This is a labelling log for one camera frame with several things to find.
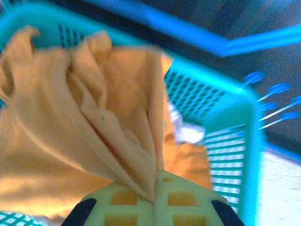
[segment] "white floor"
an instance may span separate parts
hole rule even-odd
[[[301,226],[301,166],[262,153],[259,226]]]

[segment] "turquoise plastic basket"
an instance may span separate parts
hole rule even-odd
[[[109,33],[114,44],[147,44],[105,24],[39,2],[15,4],[7,9],[0,21],[0,51],[15,31],[28,24],[41,31],[41,37],[34,40],[38,48],[72,47],[101,30]],[[264,139],[263,131],[258,130],[262,126],[259,97],[222,73],[168,53],[174,58],[166,75],[170,100],[184,120],[206,128],[204,143],[211,163],[213,188],[228,199],[246,226],[253,226]],[[0,219],[0,226],[9,225],[7,219]]]

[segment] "floor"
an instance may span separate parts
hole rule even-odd
[[[300,226],[301,165],[262,153],[259,226]]]

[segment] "yellow plastic object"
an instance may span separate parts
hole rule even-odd
[[[227,200],[190,181],[159,170],[155,203],[113,183],[86,196],[95,199],[84,226],[224,226],[212,201]]]

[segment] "laundry basket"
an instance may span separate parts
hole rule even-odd
[[[117,45],[148,44],[56,5],[35,2],[15,4],[2,15],[0,52],[14,32],[28,24],[41,32],[34,39],[37,48],[72,47],[100,30],[106,30]],[[253,226],[264,140],[263,131],[258,130],[262,126],[258,96],[222,73],[167,52],[174,58],[165,77],[170,101],[185,121],[205,127],[213,188],[228,199],[245,225]],[[0,226],[9,225],[8,218],[0,218]]]

